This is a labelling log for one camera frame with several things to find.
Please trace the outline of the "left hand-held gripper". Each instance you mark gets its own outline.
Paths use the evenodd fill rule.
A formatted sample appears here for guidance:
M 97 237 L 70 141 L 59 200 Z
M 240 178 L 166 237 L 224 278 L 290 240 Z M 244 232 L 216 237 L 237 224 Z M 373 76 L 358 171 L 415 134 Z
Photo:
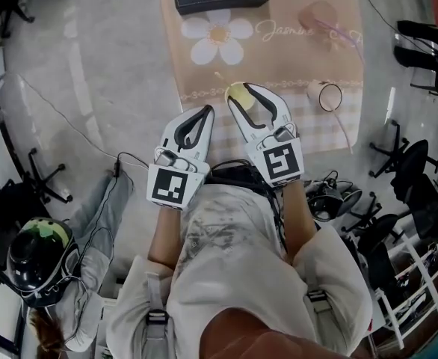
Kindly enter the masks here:
M 206 158 L 214 119 L 214 109 L 204 105 L 182 112 L 166 125 L 149 165 L 147 200 L 172 209 L 188 208 L 210 172 Z

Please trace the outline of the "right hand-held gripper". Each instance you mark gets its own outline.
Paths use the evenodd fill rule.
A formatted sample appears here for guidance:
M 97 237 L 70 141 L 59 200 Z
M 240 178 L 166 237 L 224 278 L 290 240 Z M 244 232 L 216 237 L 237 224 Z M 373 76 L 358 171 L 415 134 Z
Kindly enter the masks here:
M 286 101 L 264 86 L 244 83 L 247 92 L 271 114 L 265 124 L 255 124 L 240 102 L 227 97 L 227 104 L 243 135 L 246 153 L 270 187 L 298 180 L 305 172 L 300 138 Z

